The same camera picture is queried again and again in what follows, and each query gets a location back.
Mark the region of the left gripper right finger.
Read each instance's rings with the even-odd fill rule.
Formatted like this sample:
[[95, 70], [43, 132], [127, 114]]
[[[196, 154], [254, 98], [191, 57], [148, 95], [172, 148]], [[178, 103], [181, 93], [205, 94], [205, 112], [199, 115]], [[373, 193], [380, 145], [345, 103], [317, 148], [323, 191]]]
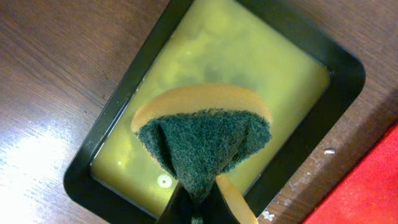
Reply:
[[201, 204], [201, 214], [204, 224], [239, 224], [216, 182]]

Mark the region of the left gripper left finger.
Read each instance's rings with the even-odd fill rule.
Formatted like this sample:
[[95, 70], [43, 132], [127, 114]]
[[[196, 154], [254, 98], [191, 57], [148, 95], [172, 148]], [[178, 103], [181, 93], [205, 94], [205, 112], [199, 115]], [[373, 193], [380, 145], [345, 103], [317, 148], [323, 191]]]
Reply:
[[191, 224], [193, 204], [189, 193], [179, 182], [155, 224]]

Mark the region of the yellow green sponge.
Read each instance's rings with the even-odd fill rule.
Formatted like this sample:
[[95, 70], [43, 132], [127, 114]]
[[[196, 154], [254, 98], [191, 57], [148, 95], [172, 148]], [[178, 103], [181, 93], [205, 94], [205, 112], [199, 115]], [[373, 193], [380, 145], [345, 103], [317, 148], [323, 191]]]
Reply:
[[272, 116], [252, 90], [226, 84], [190, 85], [154, 98], [134, 115], [131, 131], [152, 158], [189, 193], [192, 222], [214, 182], [239, 223], [257, 218], [227, 172], [271, 140]]

